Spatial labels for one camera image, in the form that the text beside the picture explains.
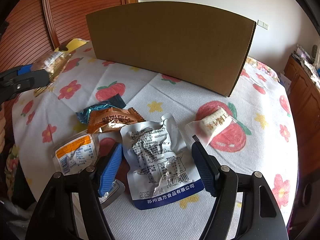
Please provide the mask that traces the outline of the person's left hand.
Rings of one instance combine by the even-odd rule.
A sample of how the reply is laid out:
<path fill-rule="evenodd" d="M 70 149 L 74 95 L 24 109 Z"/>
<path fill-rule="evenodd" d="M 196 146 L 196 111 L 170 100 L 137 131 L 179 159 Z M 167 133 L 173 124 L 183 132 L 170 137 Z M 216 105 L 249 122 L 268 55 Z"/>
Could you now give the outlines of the person's left hand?
<path fill-rule="evenodd" d="M 5 116 L 4 116 L 4 108 L 1 109 L 0 115 L 0 153 L 2 153 L 4 145 L 5 145 Z"/>

